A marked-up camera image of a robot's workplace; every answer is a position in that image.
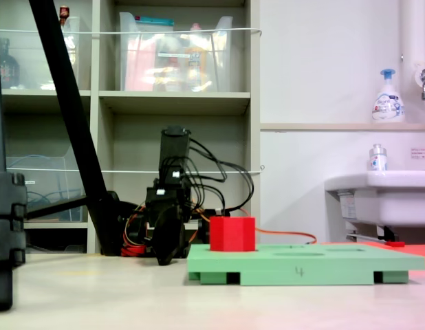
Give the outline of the black printed gripper finger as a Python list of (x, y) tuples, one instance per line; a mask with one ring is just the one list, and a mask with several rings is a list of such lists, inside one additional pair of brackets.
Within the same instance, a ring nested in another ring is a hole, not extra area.
[(162, 211), (153, 231), (152, 248), (160, 266), (185, 257), (185, 228), (178, 206)]

